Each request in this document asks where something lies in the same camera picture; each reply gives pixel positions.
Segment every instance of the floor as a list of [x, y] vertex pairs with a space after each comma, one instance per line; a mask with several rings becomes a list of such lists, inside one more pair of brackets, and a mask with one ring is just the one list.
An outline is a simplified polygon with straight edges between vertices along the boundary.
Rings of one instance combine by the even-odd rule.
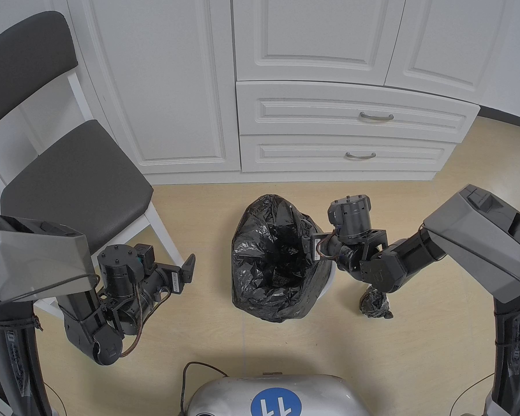
[[[359, 392], [374, 416], [446, 416], [464, 389], [493, 372], [495, 350], [491, 295], [455, 262], [447, 258], [428, 267], [392, 294], [392, 320], [361, 315], [365, 285], [338, 272], [309, 315], [274, 324], [233, 307], [230, 247], [242, 212], [266, 193], [289, 199], [327, 231], [331, 201], [367, 194], [373, 227], [387, 229], [393, 242], [412, 235], [467, 183], [520, 210], [519, 127], [477, 118], [430, 182], [157, 186], [153, 202], [181, 254], [197, 256], [193, 283], [148, 321], [138, 348], [110, 367], [92, 363], [70, 345], [59, 320], [40, 313], [45, 380], [71, 416], [176, 416], [188, 361], [213, 364], [232, 376], [333, 374]], [[132, 241], [138, 242], [155, 245], [157, 259], [168, 261], [150, 230]], [[187, 396], [215, 377], [193, 367]], [[491, 381], [467, 392], [453, 414], [481, 414]], [[56, 397], [51, 401], [61, 409]]]

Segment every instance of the silver handle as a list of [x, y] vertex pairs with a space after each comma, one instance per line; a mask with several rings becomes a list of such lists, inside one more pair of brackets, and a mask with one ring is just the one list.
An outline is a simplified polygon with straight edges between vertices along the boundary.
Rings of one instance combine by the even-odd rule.
[[392, 114], [389, 114], [387, 117], [377, 117], [376, 115], [368, 115], [364, 111], [361, 112], [361, 117], [363, 119], [380, 120], [380, 121], [389, 121], [389, 120], [393, 120], [395, 118], [395, 116]]
[[355, 156], [351, 153], [347, 153], [345, 154], [345, 157], [347, 159], [361, 159], [361, 160], [366, 160], [366, 159], [373, 159], [375, 157], [375, 153], [371, 153], [369, 156]]

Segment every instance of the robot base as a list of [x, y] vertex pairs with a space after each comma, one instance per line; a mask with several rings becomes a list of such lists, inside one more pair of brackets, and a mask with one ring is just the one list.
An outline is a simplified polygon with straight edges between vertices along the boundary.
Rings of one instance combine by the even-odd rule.
[[360, 397], [338, 377], [266, 375], [222, 378], [203, 385], [187, 416], [370, 416]]

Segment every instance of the white label sticker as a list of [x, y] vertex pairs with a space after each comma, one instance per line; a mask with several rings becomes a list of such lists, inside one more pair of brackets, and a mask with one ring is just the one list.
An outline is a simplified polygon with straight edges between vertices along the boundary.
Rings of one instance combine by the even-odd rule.
[[320, 253], [318, 253], [318, 244], [321, 239], [314, 239], [314, 260], [320, 260]]
[[173, 283], [173, 292], [179, 293], [179, 276], [175, 272], [171, 272], [171, 283]]

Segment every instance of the baseboard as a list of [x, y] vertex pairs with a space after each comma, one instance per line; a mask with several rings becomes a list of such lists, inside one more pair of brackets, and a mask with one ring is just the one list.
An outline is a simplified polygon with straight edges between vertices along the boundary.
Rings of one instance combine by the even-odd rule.
[[510, 123], [511, 125], [516, 125], [520, 127], [520, 117], [514, 114], [505, 113], [504, 111], [500, 111], [499, 109], [495, 109], [492, 107], [480, 107], [480, 112], [478, 113], [480, 117], [486, 117], [487, 119], [499, 120], [505, 123]]
[[172, 172], [145, 174], [151, 185], [232, 184], [255, 182], [336, 182], [364, 180], [431, 180], [435, 171], [296, 171], [296, 172]]

